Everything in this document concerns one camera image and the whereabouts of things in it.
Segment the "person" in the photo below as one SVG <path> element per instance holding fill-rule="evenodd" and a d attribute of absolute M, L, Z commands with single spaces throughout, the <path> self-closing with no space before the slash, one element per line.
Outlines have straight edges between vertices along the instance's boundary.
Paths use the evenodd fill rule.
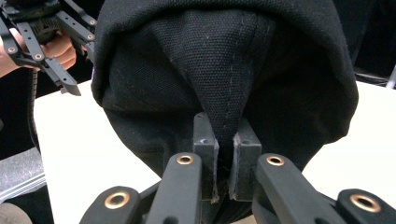
<path fill-rule="evenodd" d="M 21 34 L 15 29 L 11 28 L 10 32 L 14 35 L 15 40 L 21 46 L 22 50 L 27 51 L 26 44 L 23 41 Z M 56 58 L 64 69 L 68 69 L 76 63 L 76 50 L 70 41 L 70 37 L 65 32 L 59 31 L 56 36 L 47 44 L 41 45 L 44 54 L 48 58 Z M 0 37 L 0 77 L 3 77 L 12 71 L 20 68 L 6 53 L 3 46 L 3 40 Z"/>

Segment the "human hand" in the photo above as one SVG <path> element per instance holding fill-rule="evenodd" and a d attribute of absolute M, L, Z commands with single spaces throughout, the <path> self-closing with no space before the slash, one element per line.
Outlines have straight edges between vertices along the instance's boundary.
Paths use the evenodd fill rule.
<path fill-rule="evenodd" d="M 12 28 L 10 32 L 14 35 L 22 50 L 27 51 L 26 44 L 18 31 Z M 41 48 L 47 58 L 56 58 L 64 69 L 68 69 L 76 63 L 76 51 L 72 46 L 69 36 L 64 32 L 58 32 L 54 39 L 45 45 L 41 45 Z M 5 52 L 3 41 L 0 38 L 0 77 L 18 68 L 19 66 L 17 66 Z"/>

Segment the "black garment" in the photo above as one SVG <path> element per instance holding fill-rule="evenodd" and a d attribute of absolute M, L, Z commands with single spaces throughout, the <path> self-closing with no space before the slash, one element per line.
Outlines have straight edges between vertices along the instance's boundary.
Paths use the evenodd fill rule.
<path fill-rule="evenodd" d="M 358 92 L 332 1 L 107 0 L 98 19 L 93 95 L 121 141 L 161 175 L 191 151 L 205 111 L 225 179 L 246 116 L 264 152 L 303 169 L 347 134 Z M 228 223 L 246 203 L 223 203 L 206 222 Z"/>

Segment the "black cable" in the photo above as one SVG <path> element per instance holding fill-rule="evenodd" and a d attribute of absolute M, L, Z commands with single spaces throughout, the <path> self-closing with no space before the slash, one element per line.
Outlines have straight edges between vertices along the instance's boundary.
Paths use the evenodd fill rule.
<path fill-rule="evenodd" d="M 33 144 L 38 151 L 40 151 L 40 145 L 38 143 L 37 129 L 35 128 L 35 94 L 37 92 L 37 70 L 32 69 L 29 76 L 29 81 L 32 83 L 29 88 L 29 94 L 27 99 L 27 122 L 29 127 L 30 137 L 32 138 Z"/>

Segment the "white surface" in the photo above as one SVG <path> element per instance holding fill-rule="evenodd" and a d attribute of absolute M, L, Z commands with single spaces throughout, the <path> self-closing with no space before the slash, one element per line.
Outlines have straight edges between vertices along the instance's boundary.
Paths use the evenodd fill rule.
<path fill-rule="evenodd" d="M 79 223 L 104 190 L 142 191 L 159 177 L 129 149 L 92 99 L 59 92 L 38 99 L 35 120 L 49 196 L 57 224 Z M 348 137 L 324 147 L 304 170 L 317 190 L 336 198 L 341 189 L 371 191 L 396 207 L 396 91 L 359 84 L 360 103 Z"/>

